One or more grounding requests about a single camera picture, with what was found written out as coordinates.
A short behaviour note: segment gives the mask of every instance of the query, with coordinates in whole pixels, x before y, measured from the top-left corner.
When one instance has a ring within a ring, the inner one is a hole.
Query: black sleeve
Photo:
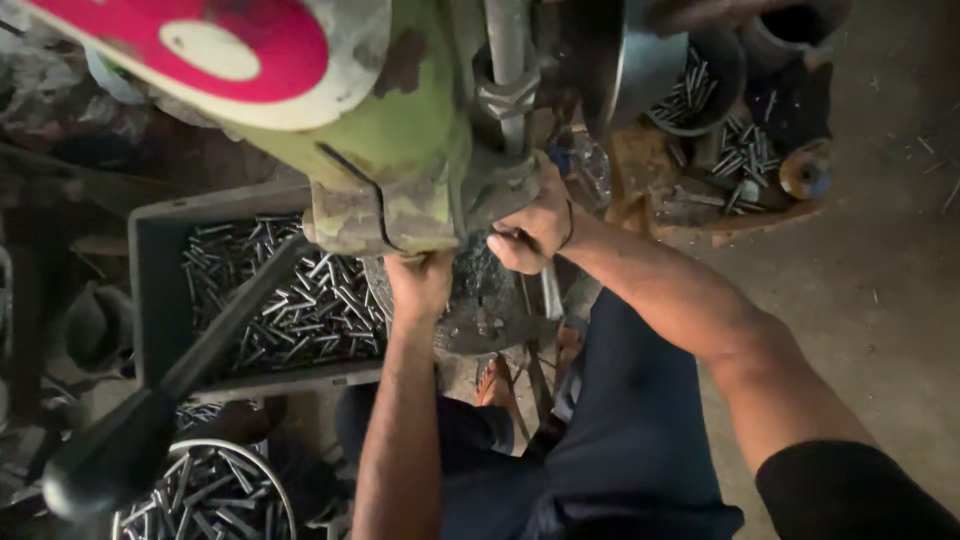
[[[756,473],[784,540],[960,539],[960,523],[883,452],[852,442],[809,442],[773,455]]]

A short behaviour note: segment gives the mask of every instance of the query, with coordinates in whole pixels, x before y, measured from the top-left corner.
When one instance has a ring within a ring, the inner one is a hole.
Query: black wristband
[[[573,237],[573,203],[569,199],[566,200],[566,209],[570,212],[570,231],[566,234],[564,241],[560,243],[560,247],[557,248],[558,252],[565,248],[566,244],[570,243],[570,238]]]

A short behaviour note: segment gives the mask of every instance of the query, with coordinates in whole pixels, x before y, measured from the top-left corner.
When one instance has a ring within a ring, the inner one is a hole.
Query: man's left hand
[[[394,324],[434,325],[446,309],[453,283],[454,252],[383,258],[394,290]]]

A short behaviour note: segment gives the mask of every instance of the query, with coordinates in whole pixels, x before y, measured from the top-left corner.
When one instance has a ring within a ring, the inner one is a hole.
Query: gray plastic crate
[[[307,183],[269,183],[207,193],[137,209],[131,214],[133,346],[140,385],[157,384],[193,343],[191,306],[180,252],[197,225],[303,211],[312,204]],[[380,379],[382,359],[343,360],[288,373],[224,380],[195,392],[221,402],[362,384]]]

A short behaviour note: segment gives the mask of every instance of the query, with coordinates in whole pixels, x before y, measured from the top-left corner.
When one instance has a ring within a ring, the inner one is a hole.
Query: concrete floor
[[[960,197],[942,212],[960,178],[960,6],[923,5],[857,3],[832,41],[827,211],[695,255],[790,325],[883,450],[960,514]],[[726,407],[701,381],[724,497],[747,517],[737,538],[776,538]]]

